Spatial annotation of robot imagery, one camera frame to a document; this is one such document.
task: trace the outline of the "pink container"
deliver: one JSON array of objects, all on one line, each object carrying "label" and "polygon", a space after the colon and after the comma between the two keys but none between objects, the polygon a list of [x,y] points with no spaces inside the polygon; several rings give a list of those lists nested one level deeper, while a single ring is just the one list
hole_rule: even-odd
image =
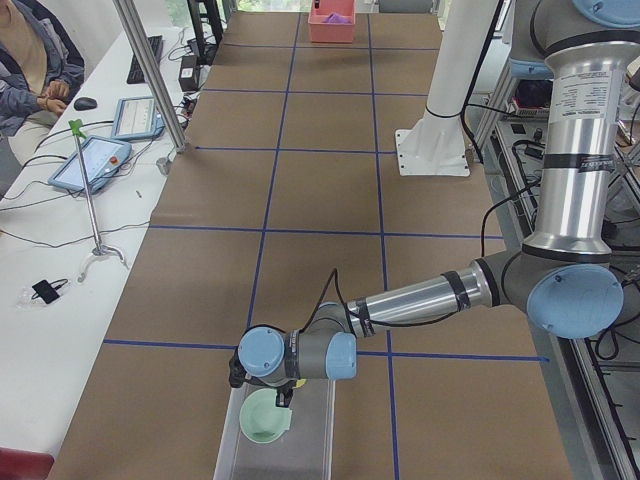
[{"label": "pink container", "polygon": [[[356,31],[355,0],[320,0],[320,8],[315,8],[311,0],[309,13],[309,37],[317,43],[353,43]],[[332,13],[348,18],[351,23],[325,23]]]}]

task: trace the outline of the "clear plastic tray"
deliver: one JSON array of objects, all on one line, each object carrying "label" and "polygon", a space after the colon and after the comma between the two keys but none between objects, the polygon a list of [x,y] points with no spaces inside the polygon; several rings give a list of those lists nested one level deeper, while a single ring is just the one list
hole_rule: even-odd
[{"label": "clear plastic tray", "polygon": [[289,431],[265,445],[240,431],[240,407],[258,388],[231,391],[213,480],[330,480],[335,382],[309,380],[296,389]]}]

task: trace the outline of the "black electrical box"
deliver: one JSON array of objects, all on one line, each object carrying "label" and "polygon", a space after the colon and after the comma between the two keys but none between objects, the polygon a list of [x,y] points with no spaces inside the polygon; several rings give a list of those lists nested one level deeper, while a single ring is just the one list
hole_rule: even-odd
[{"label": "black electrical box", "polygon": [[180,64],[180,88],[183,92],[195,92],[200,83],[200,65],[195,55],[185,55]]}]

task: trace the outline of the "person's hand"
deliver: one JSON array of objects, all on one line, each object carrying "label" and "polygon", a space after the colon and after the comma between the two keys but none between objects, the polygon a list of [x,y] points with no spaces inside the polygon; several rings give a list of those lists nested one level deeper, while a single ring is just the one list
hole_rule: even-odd
[{"label": "person's hand", "polygon": [[57,116],[62,115],[67,108],[67,105],[62,100],[40,97],[37,101],[41,109],[47,112],[53,112]]},{"label": "person's hand", "polygon": [[69,85],[62,80],[53,80],[44,94],[54,100],[66,100],[69,96]]},{"label": "person's hand", "polygon": [[67,104],[62,100],[57,99],[47,99],[47,106],[49,107],[49,111],[55,113],[57,116],[60,116],[64,113],[67,108]]}]

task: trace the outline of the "white desk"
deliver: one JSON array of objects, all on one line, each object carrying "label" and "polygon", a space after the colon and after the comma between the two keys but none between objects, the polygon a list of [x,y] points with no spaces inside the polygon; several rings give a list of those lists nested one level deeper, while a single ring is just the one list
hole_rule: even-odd
[{"label": "white desk", "polygon": [[[163,57],[177,45],[178,28],[150,29],[164,36]],[[52,132],[68,128],[68,121],[84,123],[112,120],[118,99],[150,95],[146,84],[127,85],[131,48],[124,33],[82,87],[78,96],[98,100],[95,110],[76,112],[73,107]],[[180,62],[163,60],[161,71],[175,105],[182,99],[178,85]],[[87,133],[110,136],[111,125],[89,127]],[[137,142],[140,151],[148,142]],[[112,180],[95,196],[101,230],[149,220],[165,177],[156,160],[172,151],[165,132],[137,161],[131,175]],[[46,142],[36,154],[69,155],[73,138],[61,134]],[[56,161],[35,160],[33,163]],[[17,195],[29,182],[46,182],[59,164],[28,166],[7,193]],[[32,203],[64,192],[33,185],[14,201],[3,200],[0,209]],[[91,235],[84,197],[65,197],[24,209],[0,212],[0,228],[32,240],[58,244]],[[124,249],[128,263],[135,260],[146,228],[105,235],[105,243]],[[0,234],[0,447],[57,455],[74,414],[106,329],[129,275],[116,257],[91,265],[87,279],[76,278],[82,260],[94,244],[86,240],[51,249]],[[17,307],[20,291],[47,279],[72,280],[68,293],[40,309]]]}]

